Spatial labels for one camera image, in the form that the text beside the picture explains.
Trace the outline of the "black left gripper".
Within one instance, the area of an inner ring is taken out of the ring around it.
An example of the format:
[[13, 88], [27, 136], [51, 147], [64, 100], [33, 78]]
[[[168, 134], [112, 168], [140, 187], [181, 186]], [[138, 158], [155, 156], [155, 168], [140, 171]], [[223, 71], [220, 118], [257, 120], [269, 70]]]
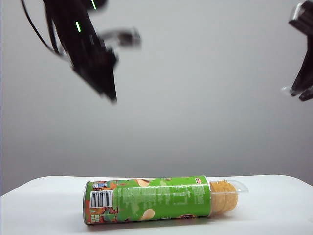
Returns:
[[118, 57], [111, 48], [70, 45], [69, 58], [72, 70], [89, 86], [111, 103], [117, 102], [114, 68]]

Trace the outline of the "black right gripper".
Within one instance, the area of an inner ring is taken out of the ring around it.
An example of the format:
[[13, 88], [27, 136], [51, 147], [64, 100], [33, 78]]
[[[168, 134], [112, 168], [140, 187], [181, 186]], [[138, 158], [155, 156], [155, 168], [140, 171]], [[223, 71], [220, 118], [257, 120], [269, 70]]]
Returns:
[[313, 1], [307, 0], [301, 5], [300, 20], [305, 25], [305, 34], [308, 36], [308, 51], [302, 66], [290, 89], [291, 96], [299, 96], [302, 102], [313, 99]]

